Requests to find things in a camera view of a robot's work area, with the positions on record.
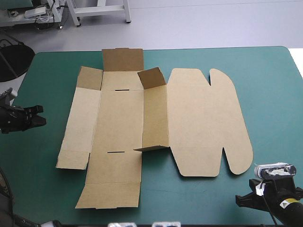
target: black cable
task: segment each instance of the black cable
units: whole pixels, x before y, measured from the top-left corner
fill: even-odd
[[[4,172],[2,171],[1,168],[0,168],[0,174],[1,174],[1,176],[3,177],[3,179],[4,179],[4,182],[5,182],[5,184],[6,184],[6,187],[7,187],[7,189],[8,189],[8,192],[9,192],[8,196],[9,196],[10,216],[11,216],[11,218],[12,218],[12,220],[13,220],[12,227],[14,227],[14,226],[15,226],[15,219],[14,219],[14,212],[13,212],[13,195],[12,195],[12,193],[11,193],[11,189],[10,189],[9,182],[8,182],[6,176],[4,175]]]
[[[269,208],[268,203],[266,202],[266,199],[265,199],[264,193],[263,193],[263,195],[262,195],[262,198],[263,198],[263,200],[264,200],[264,203],[265,203],[265,205],[266,205],[266,207],[267,207],[267,209],[268,209],[268,211],[269,211],[269,214],[270,214],[270,216],[271,216],[272,220],[274,221],[275,227],[278,227],[278,224],[277,224],[277,222],[276,222],[276,219],[275,219],[275,217],[274,217],[273,213],[271,212],[271,210],[270,210],[270,208]]]

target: cable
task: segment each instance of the cable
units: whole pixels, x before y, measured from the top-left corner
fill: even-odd
[[[46,11],[46,14],[43,14],[43,15],[39,15],[39,16],[36,16],[36,17],[31,17],[30,19],[36,19],[35,22],[34,22],[34,26],[37,30],[45,30],[45,29],[49,29],[51,27],[53,27],[53,25],[55,24],[55,17],[54,17],[54,14],[53,14],[53,6],[55,4],[55,0],[53,0],[53,4],[51,6],[50,9],[47,9]],[[51,25],[49,25],[49,19],[53,17],[53,22]],[[44,22],[44,23],[48,23],[48,26],[45,27],[45,28],[39,28],[36,26],[37,24],[37,20],[40,20],[41,22]]]
[[[13,195],[11,193],[11,189],[10,189],[10,185],[9,185],[9,182],[6,178],[6,176],[4,175],[4,172],[2,171],[2,169],[0,168],[0,175],[3,177],[4,179],[4,182],[5,182],[5,185],[7,187],[7,191],[8,191],[8,196],[9,196],[9,209],[10,209],[10,216],[13,220],[13,223],[12,223],[12,227],[15,226],[15,219],[14,219],[14,212],[13,212]]]
[[[262,195],[262,198],[263,198],[263,200],[264,200],[264,203],[265,203],[265,205],[266,205],[266,207],[267,207],[267,209],[268,209],[268,211],[269,211],[269,214],[270,214],[272,220],[274,221],[275,227],[278,227],[278,224],[277,224],[277,222],[276,222],[276,219],[275,219],[273,213],[271,212],[268,203],[266,202],[264,193],[263,193],[263,195]]]

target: cardboard tab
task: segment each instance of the cardboard tab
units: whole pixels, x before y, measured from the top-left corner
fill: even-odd
[[[165,79],[159,67],[138,72],[144,89],[166,85]]]
[[[142,49],[103,49],[102,54],[104,71],[142,71],[144,69]]]
[[[77,87],[101,90],[103,70],[81,66]]]

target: white tag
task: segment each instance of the white tag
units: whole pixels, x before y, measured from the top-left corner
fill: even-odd
[[[258,196],[264,195],[264,186],[265,186],[265,183],[262,183],[262,182],[256,186],[256,194]]]
[[[289,202],[287,202],[286,200],[284,200],[284,201],[282,201],[280,203],[280,207],[282,207],[283,209],[285,209],[289,204],[290,204]]]

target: white device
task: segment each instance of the white device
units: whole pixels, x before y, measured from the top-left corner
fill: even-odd
[[[46,13],[46,7],[39,7],[39,8],[35,8],[35,9],[31,9],[31,10],[27,10],[24,13],[24,17],[25,18],[30,18],[30,17],[36,17],[36,16],[40,16]]]

